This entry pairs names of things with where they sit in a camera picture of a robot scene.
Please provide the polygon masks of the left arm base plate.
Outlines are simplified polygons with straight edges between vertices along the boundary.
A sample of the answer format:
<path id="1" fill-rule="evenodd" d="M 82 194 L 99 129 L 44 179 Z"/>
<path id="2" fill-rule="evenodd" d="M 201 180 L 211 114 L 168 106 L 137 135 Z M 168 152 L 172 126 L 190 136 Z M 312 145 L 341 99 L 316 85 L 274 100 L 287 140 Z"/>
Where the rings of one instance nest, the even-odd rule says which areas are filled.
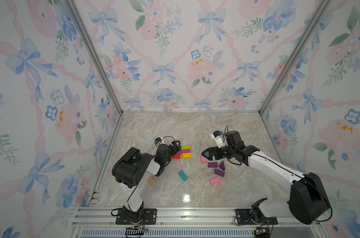
<path id="1" fill-rule="evenodd" d="M 116 225 L 155 225 L 157 221 L 157 209 L 139 209 L 132 212 L 123 207 L 114 215 L 116 217 Z"/>

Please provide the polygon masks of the red block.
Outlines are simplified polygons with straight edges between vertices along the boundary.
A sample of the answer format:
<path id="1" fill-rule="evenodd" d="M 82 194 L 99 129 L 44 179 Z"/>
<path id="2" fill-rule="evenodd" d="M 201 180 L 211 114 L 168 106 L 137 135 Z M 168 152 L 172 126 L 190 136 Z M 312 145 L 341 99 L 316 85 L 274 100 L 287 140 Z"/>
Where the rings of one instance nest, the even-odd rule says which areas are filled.
<path id="1" fill-rule="evenodd" d="M 172 159 L 181 159 L 182 158 L 182 154 L 181 153 L 177 153 L 174 156 L 172 156 Z"/>

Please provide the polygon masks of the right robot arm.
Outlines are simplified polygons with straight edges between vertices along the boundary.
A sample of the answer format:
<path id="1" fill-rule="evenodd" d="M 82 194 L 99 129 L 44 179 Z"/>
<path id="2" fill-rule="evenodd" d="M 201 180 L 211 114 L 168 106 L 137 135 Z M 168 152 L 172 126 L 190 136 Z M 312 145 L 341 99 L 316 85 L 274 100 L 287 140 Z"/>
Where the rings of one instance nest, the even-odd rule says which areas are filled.
<path id="1" fill-rule="evenodd" d="M 207 160 L 235 159 L 239 165 L 246 165 L 266 174 L 289 193 L 289 197 L 285 199 L 262 198 L 256 201 L 247 215 L 249 221 L 263 224 L 270 219 L 284 217 L 295 218 L 303 224 L 310 225 L 313 222 L 321 222 L 320 216 L 332 211 L 318 175 L 304 174 L 291 169 L 273 160 L 259 148 L 245 145 L 237 131 L 215 131 L 211 138 L 217 145 L 201 153 Z"/>

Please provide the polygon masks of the yellow block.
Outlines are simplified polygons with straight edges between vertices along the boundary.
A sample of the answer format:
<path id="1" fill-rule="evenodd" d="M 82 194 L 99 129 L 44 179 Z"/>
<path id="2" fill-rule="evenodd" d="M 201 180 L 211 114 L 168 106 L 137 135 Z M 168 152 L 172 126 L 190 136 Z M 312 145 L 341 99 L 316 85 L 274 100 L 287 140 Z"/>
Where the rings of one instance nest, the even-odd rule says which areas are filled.
<path id="1" fill-rule="evenodd" d="M 183 154 L 182 154 L 182 158 L 183 158 L 183 159 L 192 158 L 192 153 L 183 153 Z"/>

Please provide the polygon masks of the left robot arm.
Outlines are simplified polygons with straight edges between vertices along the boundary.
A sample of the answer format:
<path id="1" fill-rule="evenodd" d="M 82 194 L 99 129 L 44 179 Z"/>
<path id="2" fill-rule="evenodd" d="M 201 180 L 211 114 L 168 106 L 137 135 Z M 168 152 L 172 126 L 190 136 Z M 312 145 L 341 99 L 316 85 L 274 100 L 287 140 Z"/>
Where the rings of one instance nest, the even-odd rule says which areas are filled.
<path id="1" fill-rule="evenodd" d="M 159 177 L 172 157 L 181 150 L 181 142 L 174 140 L 165 144 L 163 138 L 157 138 L 156 154 L 143 153 L 131 147 L 113 166 L 111 174 L 124 192 L 127 201 L 122 211 L 131 219 L 140 220 L 143 216 L 144 203 L 140 196 L 139 184 L 145 173 Z"/>

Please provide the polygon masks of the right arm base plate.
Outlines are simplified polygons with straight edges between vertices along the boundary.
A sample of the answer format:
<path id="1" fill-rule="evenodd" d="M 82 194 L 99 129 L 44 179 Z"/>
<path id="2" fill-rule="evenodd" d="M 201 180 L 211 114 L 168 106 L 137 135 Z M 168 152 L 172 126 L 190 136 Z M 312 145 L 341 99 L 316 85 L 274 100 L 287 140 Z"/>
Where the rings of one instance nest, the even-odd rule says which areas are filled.
<path id="1" fill-rule="evenodd" d="M 235 210 L 235 220 L 237 225 L 278 225 L 275 217 L 265 217 L 259 210 L 244 208 Z"/>

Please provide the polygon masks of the lime green block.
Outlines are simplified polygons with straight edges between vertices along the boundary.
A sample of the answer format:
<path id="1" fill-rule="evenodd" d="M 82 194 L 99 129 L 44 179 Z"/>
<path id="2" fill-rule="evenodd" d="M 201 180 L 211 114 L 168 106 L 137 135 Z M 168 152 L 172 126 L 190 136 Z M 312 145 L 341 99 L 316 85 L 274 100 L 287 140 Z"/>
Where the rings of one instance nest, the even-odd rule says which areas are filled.
<path id="1" fill-rule="evenodd" d="M 182 150 L 190 150 L 191 146 L 190 145 L 185 145 L 181 147 Z"/>

